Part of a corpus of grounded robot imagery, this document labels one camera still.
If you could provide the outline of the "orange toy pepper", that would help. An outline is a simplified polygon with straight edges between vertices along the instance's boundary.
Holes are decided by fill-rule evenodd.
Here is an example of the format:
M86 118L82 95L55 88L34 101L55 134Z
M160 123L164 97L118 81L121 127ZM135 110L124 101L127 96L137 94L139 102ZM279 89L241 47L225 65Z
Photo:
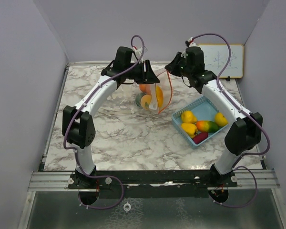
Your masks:
M145 110L149 110L149 105L150 105L151 100L152 100L152 97L148 94L145 94L140 100L141 107Z

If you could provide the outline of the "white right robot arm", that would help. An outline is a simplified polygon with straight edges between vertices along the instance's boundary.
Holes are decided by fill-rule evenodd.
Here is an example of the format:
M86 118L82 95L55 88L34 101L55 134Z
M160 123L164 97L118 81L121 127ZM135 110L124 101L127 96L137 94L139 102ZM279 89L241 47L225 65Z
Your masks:
M178 52L165 69L171 75L187 78L189 86L210 100L228 121L230 129L224 139L224 152L212 164L209 175L210 183L219 187L241 158L260 142L263 118L260 113L252 113L240 105L223 87L219 77L205 69L200 47L192 46Z

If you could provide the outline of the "clear zip bag orange zipper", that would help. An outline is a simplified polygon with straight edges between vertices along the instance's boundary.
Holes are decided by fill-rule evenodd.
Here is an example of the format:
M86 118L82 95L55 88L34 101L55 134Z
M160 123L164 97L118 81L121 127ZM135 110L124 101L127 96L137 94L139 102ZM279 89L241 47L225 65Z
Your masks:
M149 110L145 110L142 107L138 107L135 104L135 97L137 94L142 93L139 89L139 85L134 82L134 80L126 79L124 83L118 83L118 89L110 96L114 103L120 106L122 109L125 109L132 114L143 110L152 114L160 114L171 102L173 96L173 87L169 73L164 68L154 70L155 75L160 80L159 83L153 83L151 85L151 94L152 100L149 105ZM160 86L163 91L163 105L162 107L158 106L156 99L156 86Z

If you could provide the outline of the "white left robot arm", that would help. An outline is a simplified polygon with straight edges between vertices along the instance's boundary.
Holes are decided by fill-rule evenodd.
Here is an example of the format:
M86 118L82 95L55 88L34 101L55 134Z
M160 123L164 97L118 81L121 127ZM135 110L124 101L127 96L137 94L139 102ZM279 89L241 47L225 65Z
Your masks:
M96 85L74 106L65 106L62 115L63 147L75 153L79 182L85 188L94 186L95 164L91 143L96 131L93 117L105 102L127 79L137 84L159 83L149 60L143 60L146 48L120 46L115 59L102 71Z

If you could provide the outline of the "orange toy pumpkin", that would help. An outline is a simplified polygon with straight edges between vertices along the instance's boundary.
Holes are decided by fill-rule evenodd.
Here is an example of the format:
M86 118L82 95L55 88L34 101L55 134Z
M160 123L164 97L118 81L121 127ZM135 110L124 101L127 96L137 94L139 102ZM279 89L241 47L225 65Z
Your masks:
M140 84L139 89L142 93L151 94L151 85L150 84Z

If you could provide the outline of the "orange yellow toy mango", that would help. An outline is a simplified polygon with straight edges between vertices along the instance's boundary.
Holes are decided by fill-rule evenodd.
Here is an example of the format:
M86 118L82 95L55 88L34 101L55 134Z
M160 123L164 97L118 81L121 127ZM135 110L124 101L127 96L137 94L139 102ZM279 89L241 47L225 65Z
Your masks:
M163 91L160 86L156 86L156 99L159 107L163 105Z

